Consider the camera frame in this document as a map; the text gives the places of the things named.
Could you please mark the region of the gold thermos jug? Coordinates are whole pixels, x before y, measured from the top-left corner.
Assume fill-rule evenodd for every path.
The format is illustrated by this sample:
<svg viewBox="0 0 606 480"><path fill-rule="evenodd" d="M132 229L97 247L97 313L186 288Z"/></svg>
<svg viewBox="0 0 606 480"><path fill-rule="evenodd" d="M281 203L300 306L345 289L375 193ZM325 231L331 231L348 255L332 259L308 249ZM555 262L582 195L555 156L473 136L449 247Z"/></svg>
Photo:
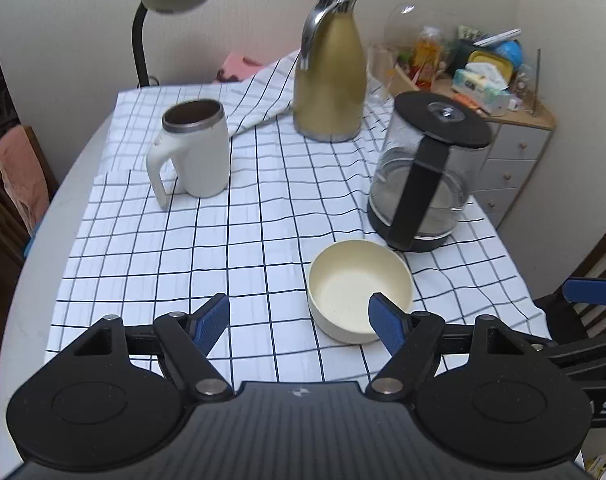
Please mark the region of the gold thermos jug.
<svg viewBox="0 0 606 480"><path fill-rule="evenodd" d="M356 1L317 0L303 25L293 121L298 133L318 142L349 141L361 130L367 74Z"/></svg>

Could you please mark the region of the dark wooden chair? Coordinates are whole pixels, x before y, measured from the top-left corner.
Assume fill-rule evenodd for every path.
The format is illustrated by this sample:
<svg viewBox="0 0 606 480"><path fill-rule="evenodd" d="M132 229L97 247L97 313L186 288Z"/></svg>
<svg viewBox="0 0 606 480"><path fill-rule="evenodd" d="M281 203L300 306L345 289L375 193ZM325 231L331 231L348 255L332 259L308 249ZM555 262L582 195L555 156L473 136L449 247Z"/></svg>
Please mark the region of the dark wooden chair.
<svg viewBox="0 0 606 480"><path fill-rule="evenodd" d="M578 265L570 278L606 278L606 233ZM550 336L558 344L606 335L606 304L568 301L562 282L551 294L534 300L545 313Z"/></svg>

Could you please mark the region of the grey drawer cabinet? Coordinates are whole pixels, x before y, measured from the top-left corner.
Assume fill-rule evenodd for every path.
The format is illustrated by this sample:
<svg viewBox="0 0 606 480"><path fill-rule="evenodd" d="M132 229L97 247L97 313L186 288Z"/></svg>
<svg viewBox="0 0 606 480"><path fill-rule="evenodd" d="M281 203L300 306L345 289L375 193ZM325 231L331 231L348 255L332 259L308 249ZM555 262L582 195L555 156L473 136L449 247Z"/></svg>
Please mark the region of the grey drawer cabinet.
<svg viewBox="0 0 606 480"><path fill-rule="evenodd" d="M441 96L460 103L454 93ZM550 142L555 125L547 112L538 120L524 113L510 112L500 119L485 118L476 113L489 124L493 141L471 194L480 195L482 209L497 226L531 177Z"/></svg>

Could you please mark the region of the glass electric kettle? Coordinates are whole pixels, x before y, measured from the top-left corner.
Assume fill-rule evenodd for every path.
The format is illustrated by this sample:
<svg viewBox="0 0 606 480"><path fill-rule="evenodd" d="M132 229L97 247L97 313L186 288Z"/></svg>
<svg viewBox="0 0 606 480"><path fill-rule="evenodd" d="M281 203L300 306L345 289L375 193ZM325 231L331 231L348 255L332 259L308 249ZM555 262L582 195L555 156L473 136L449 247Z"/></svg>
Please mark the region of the glass electric kettle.
<svg viewBox="0 0 606 480"><path fill-rule="evenodd" d="M443 245L463 217L492 141L489 124L447 96L396 96L368 194L376 233L400 252Z"/></svg>

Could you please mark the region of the tissue pack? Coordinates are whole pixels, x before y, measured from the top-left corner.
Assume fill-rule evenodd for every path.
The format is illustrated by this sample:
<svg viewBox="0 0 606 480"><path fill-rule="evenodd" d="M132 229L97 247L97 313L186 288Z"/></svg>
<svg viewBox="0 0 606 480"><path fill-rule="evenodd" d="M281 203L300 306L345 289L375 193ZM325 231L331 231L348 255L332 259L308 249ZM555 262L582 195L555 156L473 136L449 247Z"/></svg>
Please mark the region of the tissue pack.
<svg viewBox="0 0 606 480"><path fill-rule="evenodd" d="M505 79L491 64L482 63L481 70L471 70L468 66L457 68L451 89L467 96L490 116L502 116L507 113L510 93L507 91Z"/></svg>

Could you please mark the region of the orange bottle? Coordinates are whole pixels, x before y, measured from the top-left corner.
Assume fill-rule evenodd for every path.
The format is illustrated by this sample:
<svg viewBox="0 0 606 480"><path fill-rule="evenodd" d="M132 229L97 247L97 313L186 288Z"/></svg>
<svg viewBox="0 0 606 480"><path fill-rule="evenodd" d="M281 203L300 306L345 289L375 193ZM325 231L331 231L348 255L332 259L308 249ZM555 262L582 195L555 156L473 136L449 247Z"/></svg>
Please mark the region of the orange bottle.
<svg viewBox="0 0 606 480"><path fill-rule="evenodd" d="M441 31L425 26L416 41L410 62L409 79L419 90L430 91L437 78L443 50Z"/></svg>

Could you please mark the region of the checkered white tablecloth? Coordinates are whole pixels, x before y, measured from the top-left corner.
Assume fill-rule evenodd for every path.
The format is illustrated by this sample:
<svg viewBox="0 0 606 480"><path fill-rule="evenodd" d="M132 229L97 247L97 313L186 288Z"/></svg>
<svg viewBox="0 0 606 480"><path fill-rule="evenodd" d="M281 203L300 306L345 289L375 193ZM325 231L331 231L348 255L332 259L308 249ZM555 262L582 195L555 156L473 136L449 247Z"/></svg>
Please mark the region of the checkered white tablecloth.
<svg viewBox="0 0 606 480"><path fill-rule="evenodd" d="M294 129L294 59L285 56L237 84L120 93L97 176L62 275L46 345L56 356L108 314L127 325L195 312L230 299L230 321L210 358L227 382L366 385L388 361L380 342L350 346L314 323L307 270L339 240L376 240L366 216L371 175L391 117L368 102L361 132L319 143ZM190 196L174 168L155 199L144 159L172 105L214 99L225 107L230 180L210 198Z"/></svg>

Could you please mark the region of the pink cloth on table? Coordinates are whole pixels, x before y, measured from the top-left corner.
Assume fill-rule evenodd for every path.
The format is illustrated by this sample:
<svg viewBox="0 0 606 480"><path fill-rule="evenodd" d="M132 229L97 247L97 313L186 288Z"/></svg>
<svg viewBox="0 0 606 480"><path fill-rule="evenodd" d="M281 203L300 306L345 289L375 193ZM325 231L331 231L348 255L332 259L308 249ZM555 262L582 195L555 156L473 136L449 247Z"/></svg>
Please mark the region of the pink cloth on table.
<svg viewBox="0 0 606 480"><path fill-rule="evenodd" d="M260 62L251 60L246 56L230 52L227 55L222 67L218 70L216 81L218 82L238 82L249 79L263 70L264 65Z"/></svg>

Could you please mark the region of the wooden chair with pink towel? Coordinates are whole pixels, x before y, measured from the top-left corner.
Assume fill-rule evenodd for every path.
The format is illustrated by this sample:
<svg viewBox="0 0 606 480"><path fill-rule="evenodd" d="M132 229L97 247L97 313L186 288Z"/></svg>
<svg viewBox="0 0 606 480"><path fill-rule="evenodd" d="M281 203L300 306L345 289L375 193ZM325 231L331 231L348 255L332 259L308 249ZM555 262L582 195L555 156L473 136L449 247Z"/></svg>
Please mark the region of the wooden chair with pink towel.
<svg viewBox="0 0 606 480"><path fill-rule="evenodd" d="M34 130L8 130L0 139L0 249L18 266L58 188Z"/></svg>

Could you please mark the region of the cream plastic bowl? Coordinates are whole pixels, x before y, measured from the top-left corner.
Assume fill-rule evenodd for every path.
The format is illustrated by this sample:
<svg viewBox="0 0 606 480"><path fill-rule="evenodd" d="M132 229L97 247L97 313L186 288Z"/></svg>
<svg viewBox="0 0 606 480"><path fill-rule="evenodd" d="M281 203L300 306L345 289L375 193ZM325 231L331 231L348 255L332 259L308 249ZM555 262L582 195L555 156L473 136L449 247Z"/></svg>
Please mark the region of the cream plastic bowl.
<svg viewBox="0 0 606 480"><path fill-rule="evenodd" d="M378 339L369 299L381 292L402 311L413 307L413 280L401 257L369 240L341 240L322 250L307 272L309 310L318 327L343 344Z"/></svg>

